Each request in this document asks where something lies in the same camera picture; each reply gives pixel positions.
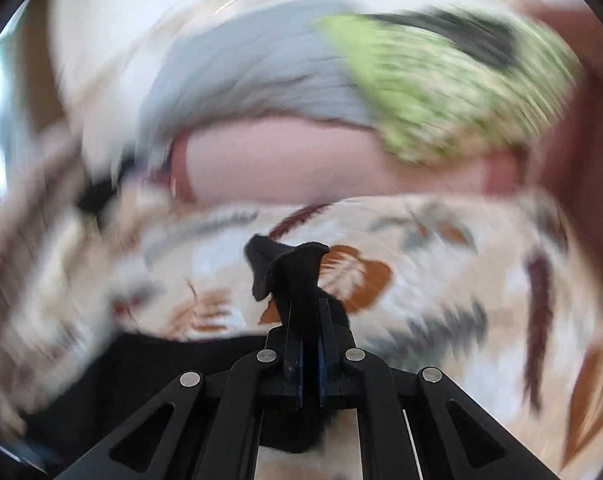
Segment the green patterned folded cloth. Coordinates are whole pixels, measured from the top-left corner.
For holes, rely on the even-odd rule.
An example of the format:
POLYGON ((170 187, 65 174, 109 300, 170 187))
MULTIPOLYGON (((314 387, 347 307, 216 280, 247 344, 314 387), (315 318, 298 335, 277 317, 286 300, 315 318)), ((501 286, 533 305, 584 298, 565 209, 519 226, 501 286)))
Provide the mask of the green patterned folded cloth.
POLYGON ((537 144, 573 96, 578 56, 555 30, 531 18, 463 8, 422 12, 435 10, 510 25, 516 63, 496 70, 435 32, 367 14, 320 22, 373 108, 387 150, 409 164, 434 165, 537 144))

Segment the dark grey ribbed garment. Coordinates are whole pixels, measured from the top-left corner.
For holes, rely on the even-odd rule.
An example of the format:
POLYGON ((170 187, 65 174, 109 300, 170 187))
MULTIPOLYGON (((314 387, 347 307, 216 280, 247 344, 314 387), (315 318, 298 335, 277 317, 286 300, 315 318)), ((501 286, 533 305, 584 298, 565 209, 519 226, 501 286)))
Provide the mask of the dark grey ribbed garment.
POLYGON ((375 13, 368 18, 435 32, 454 43, 475 61, 496 70, 506 70, 516 63, 516 38, 510 25, 475 13, 455 14, 445 10, 405 14, 375 13))

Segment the small black garment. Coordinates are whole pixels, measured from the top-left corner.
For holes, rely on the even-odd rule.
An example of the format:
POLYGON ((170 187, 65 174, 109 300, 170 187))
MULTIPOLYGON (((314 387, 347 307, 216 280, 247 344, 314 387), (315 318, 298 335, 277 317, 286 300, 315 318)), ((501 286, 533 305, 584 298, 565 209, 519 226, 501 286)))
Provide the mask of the small black garment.
POLYGON ((106 176, 92 180, 76 201, 76 206, 82 214, 96 221, 97 229, 103 229, 106 206, 119 193, 124 177, 134 165, 134 158, 126 157, 120 162, 115 177, 106 176))

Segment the grey quilted pillow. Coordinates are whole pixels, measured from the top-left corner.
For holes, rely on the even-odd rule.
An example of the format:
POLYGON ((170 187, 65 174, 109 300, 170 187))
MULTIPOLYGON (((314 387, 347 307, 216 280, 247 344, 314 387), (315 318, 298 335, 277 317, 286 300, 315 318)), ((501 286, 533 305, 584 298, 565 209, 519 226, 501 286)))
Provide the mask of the grey quilted pillow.
POLYGON ((156 156, 186 129, 271 113, 374 127, 344 55, 320 27, 356 8, 348 0, 288 1, 179 39, 141 106, 136 154, 156 156))

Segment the black pants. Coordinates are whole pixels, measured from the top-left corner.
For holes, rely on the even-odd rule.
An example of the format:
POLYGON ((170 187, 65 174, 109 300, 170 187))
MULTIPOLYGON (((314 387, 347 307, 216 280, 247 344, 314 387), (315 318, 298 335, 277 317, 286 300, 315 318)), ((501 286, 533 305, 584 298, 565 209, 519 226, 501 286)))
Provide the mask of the black pants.
MULTIPOLYGON (((319 302, 330 297, 318 286, 327 252, 319 243, 292 247, 261 235, 246 245, 254 298, 271 297, 283 327, 298 328, 303 335, 318 327, 319 302)), ((74 385, 43 411, 28 416, 26 438, 69 465, 180 374, 224 372, 265 343, 262 336, 176 342, 121 333, 74 385)))

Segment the leaf pattern fleece blanket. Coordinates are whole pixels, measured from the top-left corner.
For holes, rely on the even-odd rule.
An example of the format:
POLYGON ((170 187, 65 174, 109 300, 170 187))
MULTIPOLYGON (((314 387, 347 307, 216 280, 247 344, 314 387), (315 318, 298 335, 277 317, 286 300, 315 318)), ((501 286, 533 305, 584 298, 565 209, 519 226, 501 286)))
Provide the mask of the leaf pattern fleece blanket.
POLYGON ((177 344, 262 335, 248 240, 330 251, 320 286, 357 344, 441 368, 563 479, 603 470, 603 284, 559 206, 533 193, 203 207, 126 192, 99 229, 0 220, 0 426, 50 404, 117 332, 177 344))

